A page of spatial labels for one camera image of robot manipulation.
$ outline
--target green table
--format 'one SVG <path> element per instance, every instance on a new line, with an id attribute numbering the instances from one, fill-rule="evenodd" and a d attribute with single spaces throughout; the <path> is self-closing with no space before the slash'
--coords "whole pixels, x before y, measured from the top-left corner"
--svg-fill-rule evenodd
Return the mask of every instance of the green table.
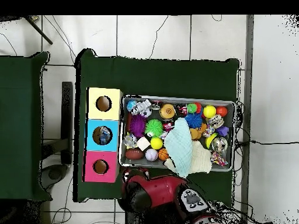
<path id="1" fill-rule="evenodd" d="M 123 57 L 95 57 L 84 49 L 76 58 L 76 109 L 74 200 L 85 198 L 120 198 L 121 174 L 115 183 L 82 182 L 86 88 L 120 89 L 124 94 L 182 97 L 211 100 L 237 100 L 239 61 L 170 61 L 141 60 Z M 151 176 L 169 173 L 151 169 Z M 207 200 L 231 206 L 232 171 L 196 173 L 187 177 L 191 187 L 200 190 Z"/>
<path id="2" fill-rule="evenodd" d="M 0 56 L 0 198 L 49 200 L 39 184 L 41 69 L 49 54 Z"/>

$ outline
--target small figurine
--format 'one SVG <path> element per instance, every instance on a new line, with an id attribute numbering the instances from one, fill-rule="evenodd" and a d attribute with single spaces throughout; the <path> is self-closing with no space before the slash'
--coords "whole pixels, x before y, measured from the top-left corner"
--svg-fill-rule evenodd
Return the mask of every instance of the small figurine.
<path id="1" fill-rule="evenodd" d="M 145 111 L 147 108 L 152 106 L 150 101 L 146 99 L 143 102 L 138 102 L 131 110 L 132 115 L 137 115 L 138 113 L 141 113 L 142 111 Z"/>
<path id="2" fill-rule="evenodd" d="M 228 127 L 226 127 L 226 126 L 223 125 L 223 126 L 217 128 L 216 132 L 219 133 L 219 135 L 225 137 L 228 134 L 229 130 L 230 129 Z"/>
<path id="3" fill-rule="evenodd" d="M 130 101 L 128 101 L 128 103 L 127 103 L 127 110 L 131 111 L 136 104 L 137 104 L 136 100 L 130 100 Z"/>
<path id="4" fill-rule="evenodd" d="M 214 152 L 212 155 L 211 155 L 211 163 L 216 163 L 220 166 L 225 166 L 228 164 L 228 162 L 219 155 L 219 153 L 217 152 Z"/>
<path id="5" fill-rule="evenodd" d="M 205 138 L 210 137 L 215 132 L 215 128 L 207 124 L 207 128 L 203 132 Z"/>
<path id="6" fill-rule="evenodd" d="M 127 149 L 134 149 L 137 148 L 137 138 L 133 134 L 128 134 L 124 137 L 123 140 Z"/>
<path id="7" fill-rule="evenodd" d="M 213 117 L 211 117 L 208 122 L 210 126 L 214 127 L 215 129 L 221 127 L 224 124 L 224 120 L 221 115 L 216 114 Z"/>

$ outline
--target hole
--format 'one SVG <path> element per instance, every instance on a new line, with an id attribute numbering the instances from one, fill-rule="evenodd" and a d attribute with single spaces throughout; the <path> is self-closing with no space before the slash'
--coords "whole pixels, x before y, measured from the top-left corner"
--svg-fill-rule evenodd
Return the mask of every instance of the hole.
<path id="1" fill-rule="evenodd" d="M 111 109 L 112 102 L 109 97 L 101 96 L 96 100 L 96 108 L 99 111 L 109 111 Z"/>
<path id="2" fill-rule="evenodd" d="M 106 126 L 96 127 L 93 131 L 92 138 L 98 145 L 106 145 L 112 139 L 112 131 Z"/>
<path id="3" fill-rule="evenodd" d="M 97 160 L 94 164 L 93 164 L 93 170 L 96 173 L 99 174 L 104 174 L 108 171 L 108 163 L 104 160 Z"/>

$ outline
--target basketball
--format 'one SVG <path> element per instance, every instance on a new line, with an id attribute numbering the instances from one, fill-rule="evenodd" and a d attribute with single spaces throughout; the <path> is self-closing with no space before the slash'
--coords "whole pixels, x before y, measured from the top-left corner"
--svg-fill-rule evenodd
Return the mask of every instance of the basketball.
<path id="1" fill-rule="evenodd" d="M 169 158 L 168 152 L 165 148 L 159 150 L 159 159 L 166 160 Z"/>

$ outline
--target green spiky ball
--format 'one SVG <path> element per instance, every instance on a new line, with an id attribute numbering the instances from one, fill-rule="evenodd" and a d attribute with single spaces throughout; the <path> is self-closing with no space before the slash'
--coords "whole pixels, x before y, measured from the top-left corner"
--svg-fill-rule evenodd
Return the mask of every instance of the green spiky ball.
<path id="1" fill-rule="evenodd" d="M 149 120 L 145 125 L 145 133 L 149 137 L 158 138 L 163 133 L 163 125 L 159 120 Z"/>

